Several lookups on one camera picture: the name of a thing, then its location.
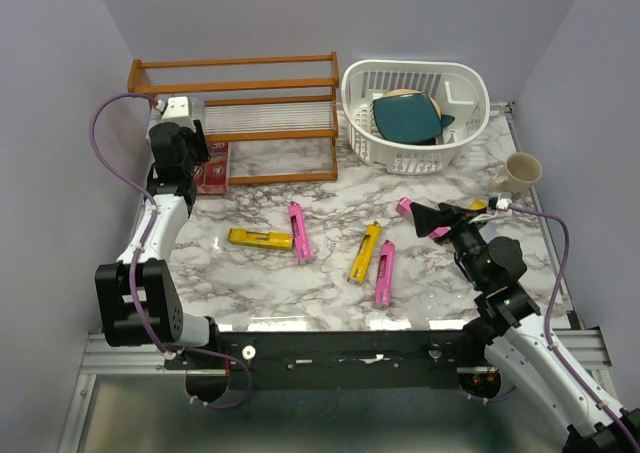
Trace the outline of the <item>large pink toothpaste box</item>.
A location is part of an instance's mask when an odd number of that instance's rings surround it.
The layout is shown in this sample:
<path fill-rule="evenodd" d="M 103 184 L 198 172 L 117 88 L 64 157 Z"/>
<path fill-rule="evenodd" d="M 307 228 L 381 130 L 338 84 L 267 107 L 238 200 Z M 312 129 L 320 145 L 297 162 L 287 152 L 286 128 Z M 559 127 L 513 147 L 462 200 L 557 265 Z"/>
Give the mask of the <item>large pink toothpaste box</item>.
<path fill-rule="evenodd" d="M 412 204 L 412 201 L 409 198 L 407 197 L 401 198 L 396 205 L 396 212 L 404 220 L 409 222 L 411 225 L 415 225 L 413 214 L 411 211 L 411 204 Z M 435 241 L 436 239 L 443 237 L 450 230 L 451 230 L 450 227 L 437 227 L 431 233 L 428 234 L 428 237 L 431 240 Z"/>

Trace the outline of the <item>red 3D toothpaste box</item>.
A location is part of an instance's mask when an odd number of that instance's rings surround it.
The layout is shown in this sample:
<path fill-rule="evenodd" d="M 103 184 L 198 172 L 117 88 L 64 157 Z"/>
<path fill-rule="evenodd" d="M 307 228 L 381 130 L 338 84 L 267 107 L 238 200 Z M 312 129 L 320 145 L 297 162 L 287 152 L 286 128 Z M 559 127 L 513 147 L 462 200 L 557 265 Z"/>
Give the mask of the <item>red 3D toothpaste box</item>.
<path fill-rule="evenodd" d="M 230 145 L 216 142 L 209 146 L 210 159 L 206 165 L 204 187 L 207 194 L 225 194 L 228 190 Z"/>
<path fill-rule="evenodd" d="M 206 166 L 199 165 L 196 167 L 194 171 L 194 183 L 196 185 L 196 189 L 198 194 L 206 194 L 207 193 L 207 184 L 206 184 Z"/>

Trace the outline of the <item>silver toothpaste box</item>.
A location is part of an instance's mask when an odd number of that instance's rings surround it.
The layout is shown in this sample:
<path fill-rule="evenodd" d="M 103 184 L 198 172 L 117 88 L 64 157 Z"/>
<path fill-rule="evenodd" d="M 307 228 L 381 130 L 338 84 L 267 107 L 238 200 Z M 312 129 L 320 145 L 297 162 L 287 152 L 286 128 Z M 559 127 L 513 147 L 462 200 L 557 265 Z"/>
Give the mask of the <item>silver toothpaste box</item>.
<path fill-rule="evenodd" d="M 189 111 L 193 121 L 199 121 L 201 124 L 205 122 L 205 101 L 202 98 L 189 97 Z"/>

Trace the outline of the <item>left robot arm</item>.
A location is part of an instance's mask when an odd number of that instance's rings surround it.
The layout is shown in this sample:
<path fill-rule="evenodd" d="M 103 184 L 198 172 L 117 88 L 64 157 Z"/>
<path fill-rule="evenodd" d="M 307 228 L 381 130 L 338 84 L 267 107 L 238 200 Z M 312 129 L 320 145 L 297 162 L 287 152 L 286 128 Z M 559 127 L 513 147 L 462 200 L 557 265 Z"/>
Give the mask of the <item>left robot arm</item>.
<path fill-rule="evenodd" d="M 160 122 L 149 138 L 154 164 L 142 189 L 142 219 L 125 251 L 95 273 L 103 332 L 113 347 L 185 346 L 197 366 L 209 368 L 222 345 L 211 336 L 209 318 L 184 312 L 168 267 L 197 197 L 196 169 L 209 161 L 209 150 L 199 120 Z"/>

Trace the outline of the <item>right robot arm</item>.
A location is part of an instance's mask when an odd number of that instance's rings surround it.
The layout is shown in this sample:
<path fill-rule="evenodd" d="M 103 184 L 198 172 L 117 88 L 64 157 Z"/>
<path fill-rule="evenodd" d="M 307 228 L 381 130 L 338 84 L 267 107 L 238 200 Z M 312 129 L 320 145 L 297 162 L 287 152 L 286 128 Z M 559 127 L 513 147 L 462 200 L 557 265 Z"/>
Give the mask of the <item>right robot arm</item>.
<path fill-rule="evenodd" d="M 511 200 L 494 197 L 481 210 L 447 203 L 408 207 L 418 237 L 444 229 L 436 243 L 452 245 L 456 265 L 479 293 L 479 315 L 464 326 L 459 343 L 462 357 L 474 365 L 487 361 L 546 413 L 567 435 L 564 451 L 638 451 L 639 412 L 596 382 L 553 331 L 549 312 L 521 286 L 527 266 L 520 243 L 483 238 L 485 224 L 515 211 Z"/>

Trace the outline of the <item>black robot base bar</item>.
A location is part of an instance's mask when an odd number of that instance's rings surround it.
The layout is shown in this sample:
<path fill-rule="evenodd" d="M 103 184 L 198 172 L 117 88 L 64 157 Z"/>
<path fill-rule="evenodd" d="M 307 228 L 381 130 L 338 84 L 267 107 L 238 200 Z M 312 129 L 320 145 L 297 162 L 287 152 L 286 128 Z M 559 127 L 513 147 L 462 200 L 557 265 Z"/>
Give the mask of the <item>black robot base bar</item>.
<path fill-rule="evenodd" d="M 189 393 L 226 389 L 351 390 L 431 388 L 494 398 L 508 387 L 478 344 L 455 330 L 227 332 L 212 355 L 185 351 L 166 362 L 184 371 Z"/>

